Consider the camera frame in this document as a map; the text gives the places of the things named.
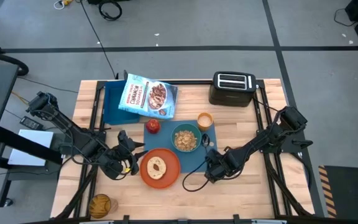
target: spoon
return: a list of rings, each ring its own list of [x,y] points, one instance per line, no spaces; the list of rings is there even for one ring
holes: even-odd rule
[[[210,140],[209,136],[207,134],[203,134],[201,137],[201,144],[205,148],[205,153],[208,153],[208,150],[206,148],[207,148],[207,146],[209,146],[210,142],[211,142],[211,140]]]

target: green bowl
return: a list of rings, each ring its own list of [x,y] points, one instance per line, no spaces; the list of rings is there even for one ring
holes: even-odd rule
[[[183,151],[181,149],[178,149],[175,146],[175,134],[178,133],[179,131],[191,131],[194,134],[194,137],[197,138],[197,142],[196,142],[196,147],[190,151]],[[201,143],[201,132],[199,131],[199,129],[192,125],[192,124],[179,124],[177,127],[175,127],[175,129],[172,131],[171,134],[171,142],[173,147],[175,147],[175,149],[181,151],[181,152],[193,152],[196,148],[198,148],[198,146],[200,146]]]

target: orange cup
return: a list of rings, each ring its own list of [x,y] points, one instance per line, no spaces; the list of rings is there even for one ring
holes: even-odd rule
[[[198,129],[206,131],[214,123],[214,118],[209,113],[200,113],[197,118]]]

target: bagel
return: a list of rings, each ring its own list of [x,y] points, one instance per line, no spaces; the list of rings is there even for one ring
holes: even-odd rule
[[[162,160],[157,156],[152,157],[147,162],[147,173],[154,180],[161,179],[161,177],[165,174],[166,171],[167,171],[167,165],[165,165],[164,160]]]

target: yellow and black hazard tape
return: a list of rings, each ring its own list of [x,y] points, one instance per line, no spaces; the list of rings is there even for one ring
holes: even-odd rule
[[[323,187],[324,198],[326,199],[328,217],[336,218],[335,203],[333,194],[331,193],[331,186],[329,185],[327,171],[324,166],[319,166],[318,172],[320,173],[321,186]]]

